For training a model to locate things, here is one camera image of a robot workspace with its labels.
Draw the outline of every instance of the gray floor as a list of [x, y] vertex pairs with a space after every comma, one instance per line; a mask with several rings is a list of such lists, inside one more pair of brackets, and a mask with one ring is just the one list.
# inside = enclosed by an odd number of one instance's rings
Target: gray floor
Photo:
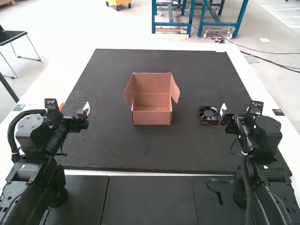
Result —
[[[241, 0], [226, 0], [221, 20], [234, 21], [241, 4]], [[300, 2], [296, 0], [249, 1], [239, 36], [232, 41], [262, 51], [300, 52], [299, 28], [288, 27], [261, 5], [279, 5], [279, 7], [299, 5], [300, 8]], [[10, 46], [0, 48], [21, 77], [17, 80], [8, 79], [17, 95], [21, 97], [52, 61], [63, 63], [64, 57], [68, 54], [80, 54], [76, 52], [76, 47], [79, 45], [84, 46], [89, 41], [148, 39], [151, 36], [151, 2], [133, 0], [132, 6], [132, 9], [124, 6], [121, 11], [116, 12], [113, 7], [106, 7], [104, 0], [89, 0], [87, 3], [74, 0], [28, 0], [0, 12], [1, 25], [5, 29], [28, 31], [43, 60], [43, 63], [39, 63], [17, 59]], [[209, 12], [206, 13], [205, 18], [211, 20]], [[157, 19], [168, 19], [167, 13]], [[195, 15], [195, 27], [198, 27], [199, 19], [200, 16]], [[175, 20], [187, 21], [188, 16], [178, 17]], [[197, 30], [193, 28], [192, 37], [186, 41], [212, 42], [210, 39], [198, 38], [196, 33]], [[261, 42], [259, 38], [268, 38], [270, 42]], [[34, 57], [34, 52], [25, 38], [17, 40], [15, 48], [21, 55]], [[300, 55], [274, 55], [240, 49], [284, 65], [300, 67], [298, 66]], [[298, 100], [300, 75], [264, 61], [252, 66], [269, 93], [300, 133], [300, 101]], [[12, 75], [3, 59], [0, 59], [0, 71]], [[2, 121], [15, 104], [2, 85], [0, 85], [0, 99], [0, 121]]]

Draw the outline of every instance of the blue metal cart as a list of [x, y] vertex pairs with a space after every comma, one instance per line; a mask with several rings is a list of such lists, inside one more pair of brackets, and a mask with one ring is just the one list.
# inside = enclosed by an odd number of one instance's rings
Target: blue metal cart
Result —
[[[222, 0], [221, 3], [215, 4], [215, 3], [212, 3], [212, 0], [210, 0], [210, 1], [203, 0], [202, 3], [196, 3], [196, 5], [202, 5], [202, 11], [201, 11], [201, 17], [200, 17], [200, 24], [199, 24], [199, 31], [198, 31], [198, 34], [197, 34], [198, 37], [201, 37], [202, 33], [206, 34], [206, 32], [202, 31], [203, 30], [203, 26], [226, 26], [226, 27], [233, 27], [234, 28], [233, 34], [229, 31], [227, 33], [227, 38], [231, 39], [232, 37], [233, 38], [237, 37], [239, 29], [240, 29], [240, 25], [242, 23], [242, 19], [243, 19], [244, 13], [246, 11], [248, 0], [243, 0], [243, 4], [241, 6], [240, 14], [239, 14], [237, 22], [222, 22], [222, 21], [220, 21], [220, 19], [219, 19], [218, 16], [220, 16], [222, 14], [224, 2], [225, 2], [225, 0]], [[212, 8], [212, 6], [220, 6], [220, 10], [218, 12], [218, 15], [216, 14], [216, 12]], [[206, 9], [208, 9], [208, 11], [210, 12], [212, 18], [214, 19], [214, 22], [205, 22], [204, 21], [204, 14], [205, 14]]]
[[[192, 30], [192, 22], [195, 10], [195, 0], [191, 2], [191, 9], [190, 9], [190, 17], [188, 22], [174, 22], [173, 19], [173, 7], [177, 9], [181, 9], [181, 15], [184, 15], [184, 10], [186, 8], [187, 0], [178, 0], [177, 4], [172, 3], [157, 3], [157, 0], [152, 0], [152, 34], [156, 32], [156, 26], [164, 27], [164, 26], [174, 26], [174, 27], [187, 27], [187, 34], [191, 36]], [[155, 22], [155, 16], [157, 15], [157, 10], [159, 6], [168, 7], [169, 12], [169, 22]]]

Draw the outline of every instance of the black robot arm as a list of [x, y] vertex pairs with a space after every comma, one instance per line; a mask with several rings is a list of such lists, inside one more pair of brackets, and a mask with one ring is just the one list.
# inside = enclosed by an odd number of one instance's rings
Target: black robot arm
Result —
[[275, 157], [282, 138], [281, 124], [261, 114], [262, 107], [259, 112], [248, 111], [245, 115], [225, 111], [220, 121], [226, 125], [226, 133], [239, 137], [242, 147], [233, 198], [238, 206], [246, 208], [247, 225], [252, 224], [251, 220], [255, 225], [298, 225], [300, 209], [289, 172]]
[[[45, 99], [45, 109], [24, 111], [10, 123], [7, 137], [14, 166], [6, 178], [0, 198], [0, 225], [38, 225], [48, 208], [67, 199], [65, 174], [54, 159], [69, 132], [89, 126], [89, 106], [78, 118], [64, 117], [55, 99]], [[25, 153], [20, 156], [16, 139]]]

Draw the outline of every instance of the open cardboard box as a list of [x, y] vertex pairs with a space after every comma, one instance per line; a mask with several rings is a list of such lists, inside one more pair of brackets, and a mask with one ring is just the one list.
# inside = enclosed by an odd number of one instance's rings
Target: open cardboard box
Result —
[[172, 73], [133, 73], [124, 90], [134, 125], [170, 125], [171, 97], [177, 103], [179, 95]]

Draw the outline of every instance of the black cooling fan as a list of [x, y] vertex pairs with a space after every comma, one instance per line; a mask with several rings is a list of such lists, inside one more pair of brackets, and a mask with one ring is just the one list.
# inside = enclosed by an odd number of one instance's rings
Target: black cooling fan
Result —
[[199, 106], [198, 107], [199, 122], [201, 124], [213, 124], [217, 125], [220, 120], [220, 116], [216, 107], [213, 106]]

